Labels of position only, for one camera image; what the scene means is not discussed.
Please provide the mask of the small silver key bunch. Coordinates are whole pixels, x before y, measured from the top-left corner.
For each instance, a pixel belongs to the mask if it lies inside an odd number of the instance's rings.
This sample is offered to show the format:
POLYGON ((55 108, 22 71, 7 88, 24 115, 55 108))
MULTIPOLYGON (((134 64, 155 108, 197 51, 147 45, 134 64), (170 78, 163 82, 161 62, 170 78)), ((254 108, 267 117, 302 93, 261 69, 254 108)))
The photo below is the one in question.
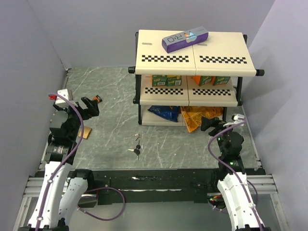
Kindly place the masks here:
POLYGON ((135 137, 135 141, 137 141, 141 137, 141 135, 139 133, 136 133, 133 135, 133 137, 135 137))

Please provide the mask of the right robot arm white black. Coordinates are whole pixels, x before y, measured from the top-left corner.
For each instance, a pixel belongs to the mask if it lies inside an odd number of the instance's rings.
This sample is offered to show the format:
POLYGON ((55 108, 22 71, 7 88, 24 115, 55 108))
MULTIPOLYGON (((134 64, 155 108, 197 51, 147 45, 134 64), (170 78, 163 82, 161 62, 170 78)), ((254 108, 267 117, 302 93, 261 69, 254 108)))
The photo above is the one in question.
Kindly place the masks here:
POLYGON ((217 117, 201 119, 201 131, 209 132, 209 153, 218 161, 218 173, 210 180, 211 188, 220 192, 233 231, 270 231, 258 214, 249 191, 249 181, 240 157, 244 138, 233 129, 246 123, 243 115, 235 114, 232 122, 217 117))

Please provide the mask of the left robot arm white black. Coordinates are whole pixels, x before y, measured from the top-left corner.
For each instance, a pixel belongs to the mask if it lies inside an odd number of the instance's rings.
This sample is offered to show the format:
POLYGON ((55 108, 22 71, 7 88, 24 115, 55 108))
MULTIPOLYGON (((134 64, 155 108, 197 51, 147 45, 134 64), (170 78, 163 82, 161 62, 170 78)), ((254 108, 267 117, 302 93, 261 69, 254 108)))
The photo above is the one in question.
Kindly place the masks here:
POLYGON ((75 170, 70 181, 67 177, 82 141, 78 134, 84 133, 84 121, 99 115, 100 96, 83 97, 85 109, 67 93, 52 93, 49 99, 56 112, 50 123, 43 184, 28 224, 19 227, 20 231, 67 231, 82 194, 95 188, 90 170, 75 170))

